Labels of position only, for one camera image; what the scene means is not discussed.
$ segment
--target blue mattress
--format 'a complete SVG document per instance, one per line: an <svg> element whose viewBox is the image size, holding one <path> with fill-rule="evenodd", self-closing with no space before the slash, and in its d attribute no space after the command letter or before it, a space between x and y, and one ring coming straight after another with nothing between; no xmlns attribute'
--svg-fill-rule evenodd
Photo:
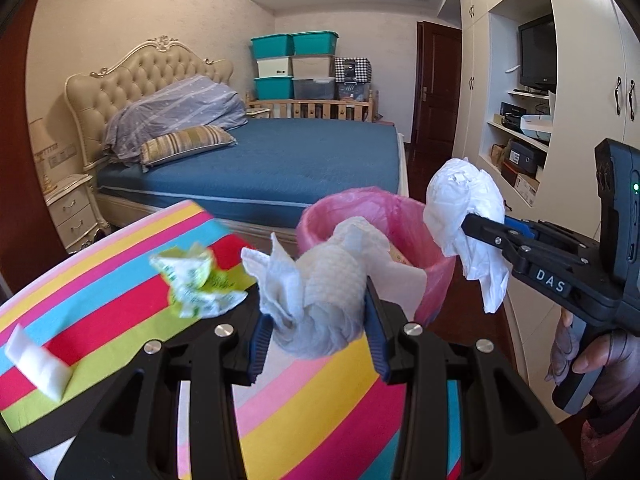
<svg viewBox="0 0 640 480"><path fill-rule="evenodd" d="M184 199L219 218L295 227L305 207L351 187L397 192L398 137L392 126L317 119L249 120L237 146L151 168L110 164L101 193L167 207Z"/></svg>

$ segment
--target gray blanket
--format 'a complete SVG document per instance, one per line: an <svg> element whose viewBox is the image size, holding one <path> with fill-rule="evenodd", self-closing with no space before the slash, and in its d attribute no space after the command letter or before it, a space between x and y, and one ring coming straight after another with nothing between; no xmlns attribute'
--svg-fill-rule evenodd
<svg viewBox="0 0 640 480"><path fill-rule="evenodd" d="M227 85L197 75L120 110L107 124L103 150L112 160L137 162L140 146L148 140L203 124L223 130L242 126L245 108Z"/></svg>

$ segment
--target candy wrapper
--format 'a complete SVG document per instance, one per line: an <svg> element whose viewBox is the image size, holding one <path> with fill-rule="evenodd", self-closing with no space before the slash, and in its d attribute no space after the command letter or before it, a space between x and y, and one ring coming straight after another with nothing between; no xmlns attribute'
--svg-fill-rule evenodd
<svg viewBox="0 0 640 480"><path fill-rule="evenodd" d="M217 266L213 252L199 243L188 251L167 249L149 261L169 284L169 306L179 317L221 316L247 297Z"/></svg>

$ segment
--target pink trash bag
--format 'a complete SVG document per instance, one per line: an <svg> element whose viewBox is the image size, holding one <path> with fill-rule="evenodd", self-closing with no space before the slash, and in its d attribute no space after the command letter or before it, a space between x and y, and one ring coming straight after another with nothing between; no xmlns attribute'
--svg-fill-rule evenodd
<svg viewBox="0 0 640 480"><path fill-rule="evenodd" d="M319 200L302 213L296 228L300 253L328 240L343 220L363 216L382 231L415 267L427 273L427 288L414 321L428 324L440 312L456 265L445 258L422 220L424 204L377 187L348 189Z"/></svg>

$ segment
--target screw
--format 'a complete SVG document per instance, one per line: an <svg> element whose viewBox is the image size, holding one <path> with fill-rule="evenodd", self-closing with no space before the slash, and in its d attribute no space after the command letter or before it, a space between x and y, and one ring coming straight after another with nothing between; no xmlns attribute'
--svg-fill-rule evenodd
<svg viewBox="0 0 640 480"><path fill-rule="evenodd" d="M407 323L404 327L402 327L404 333L410 336L418 336L422 333L422 326L417 323Z"/></svg>
<svg viewBox="0 0 640 480"><path fill-rule="evenodd" d="M229 323L223 323L215 327L213 332L215 332L218 337L229 337L234 332L234 327L233 325L229 325Z"/></svg>
<svg viewBox="0 0 640 480"><path fill-rule="evenodd" d="M158 339L152 339L151 341L147 341L143 346L145 353L149 355L157 354L162 348L162 342L158 341Z"/></svg>
<svg viewBox="0 0 640 480"><path fill-rule="evenodd" d="M495 345L488 339L478 339L476 342L476 348L483 354L490 354L495 350Z"/></svg>

